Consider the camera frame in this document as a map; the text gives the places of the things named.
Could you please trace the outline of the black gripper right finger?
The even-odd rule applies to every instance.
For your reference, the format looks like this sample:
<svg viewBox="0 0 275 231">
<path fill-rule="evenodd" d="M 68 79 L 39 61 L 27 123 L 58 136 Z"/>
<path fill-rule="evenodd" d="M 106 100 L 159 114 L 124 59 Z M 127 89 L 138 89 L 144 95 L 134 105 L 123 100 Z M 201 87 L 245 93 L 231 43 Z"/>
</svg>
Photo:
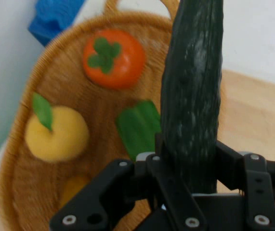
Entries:
<svg viewBox="0 0 275 231">
<path fill-rule="evenodd" d="M 241 155 L 216 143 L 217 179 L 228 189 L 244 193 L 248 231 L 275 231 L 275 161 L 254 153 Z"/>
</svg>

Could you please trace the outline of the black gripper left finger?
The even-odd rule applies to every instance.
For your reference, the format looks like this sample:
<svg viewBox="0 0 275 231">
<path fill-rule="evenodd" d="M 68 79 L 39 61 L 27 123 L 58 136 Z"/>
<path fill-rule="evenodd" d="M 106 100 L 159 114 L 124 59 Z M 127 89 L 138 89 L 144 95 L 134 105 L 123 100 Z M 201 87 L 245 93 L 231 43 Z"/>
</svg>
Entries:
<svg viewBox="0 0 275 231">
<path fill-rule="evenodd" d="M 201 209 L 175 177 L 167 163 L 161 134 L 156 151 L 144 161 L 110 162 L 50 220 L 52 231 L 110 231 L 135 206 L 146 199 L 151 212 L 139 231 L 205 231 L 208 223 Z"/>
</svg>

